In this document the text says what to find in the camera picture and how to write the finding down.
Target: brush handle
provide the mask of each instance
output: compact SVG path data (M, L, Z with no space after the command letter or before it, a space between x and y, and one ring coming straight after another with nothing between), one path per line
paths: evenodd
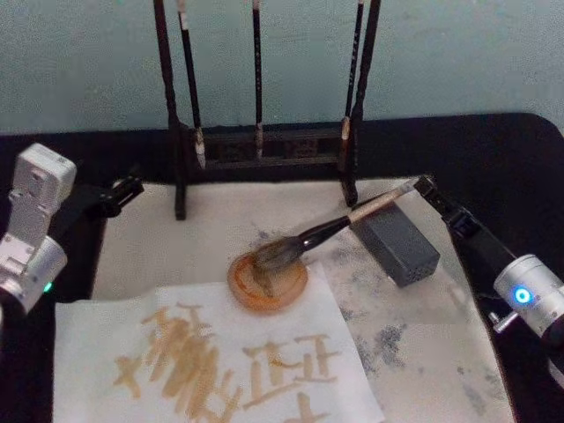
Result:
M410 181L401 184L399 187L394 188L393 190L388 191L378 196L374 200L362 205L358 209L351 211L348 215L349 220L351 220L351 223L358 222L359 220L364 219L366 216L374 212L377 212L388 204L393 203L403 194L413 191L413 186L418 180L419 178L411 179Z
M301 244L303 245L303 252L314 249L319 244L327 241L331 236L339 232L341 229L346 228L351 224L348 216L343 216L335 220L323 223L319 226L312 227L298 235Z

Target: gray inkstone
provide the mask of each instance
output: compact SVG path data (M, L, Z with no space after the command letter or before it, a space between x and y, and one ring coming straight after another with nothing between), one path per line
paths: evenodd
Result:
M351 226L399 287L434 273L439 253L395 204Z

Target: blue indicator light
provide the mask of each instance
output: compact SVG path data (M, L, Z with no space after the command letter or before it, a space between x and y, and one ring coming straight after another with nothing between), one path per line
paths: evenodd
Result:
M525 288L517 288L515 290L515 299L519 304L527 304L528 302L531 302L532 295Z

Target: white paper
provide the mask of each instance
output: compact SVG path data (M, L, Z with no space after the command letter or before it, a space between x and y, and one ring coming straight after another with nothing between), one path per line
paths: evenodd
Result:
M234 299L225 283L158 288L144 297L126 301L57 304L54 422L383 421L382 410L368 386L323 268L316 263L308 272L304 294L290 308L275 315L249 312ZM182 306L201 308L190 312ZM155 319L145 321L159 310ZM200 323L198 331L192 331L194 313ZM157 354L151 354L152 346L166 343L167 332L174 326L171 322L177 324L177 329L188 327L185 334L197 332L204 337L205 340L194 339L203 342L207 352L217 348L213 389L195 388L196 378L186 384L189 405L197 403L194 396L198 392L208 392L200 411L194 406L183 406L182 402L177 407L181 394L163 397L163 389L178 368L176 362L182 354L166 356L159 349L153 350ZM177 349L171 348L172 352L188 345L183 343L186 338L174 339ZM274 347L278 348L277 354L270 361L260 348L267 343L278 345ZM255 357L254 365L251 356ZM168 357L168 362L162 367L162 374L154 375L155 380L151 381L159 357ZM126 368L137 363L132 366L136 370L123 373L118 362ZM252 368L258 378L251 377ZM221 382L229 373L231 378L221 389ZM134 398L136 390L139 398ZM233 415L221 419L229 401L236 405Z

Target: paper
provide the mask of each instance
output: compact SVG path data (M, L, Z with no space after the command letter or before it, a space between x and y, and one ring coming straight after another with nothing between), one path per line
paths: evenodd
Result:
M55 423L383 421L323 268L276 315L225 283L56 307Z

